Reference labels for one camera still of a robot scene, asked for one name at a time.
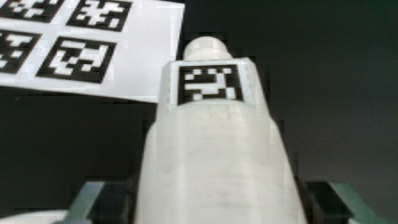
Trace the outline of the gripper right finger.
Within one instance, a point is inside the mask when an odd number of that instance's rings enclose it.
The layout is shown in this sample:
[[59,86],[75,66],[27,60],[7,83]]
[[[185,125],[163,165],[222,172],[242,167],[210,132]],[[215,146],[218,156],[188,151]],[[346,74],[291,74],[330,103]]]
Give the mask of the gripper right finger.
[[307,196],[309,224],[386,224],[346,183],[309,182]]

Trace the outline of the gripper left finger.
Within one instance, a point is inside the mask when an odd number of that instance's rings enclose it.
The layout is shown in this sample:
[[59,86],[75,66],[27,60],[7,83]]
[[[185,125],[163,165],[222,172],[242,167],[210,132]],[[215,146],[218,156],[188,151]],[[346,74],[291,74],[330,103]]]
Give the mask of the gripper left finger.
[[130,191],[124,182],[87,182],[60,224],[128,224]]

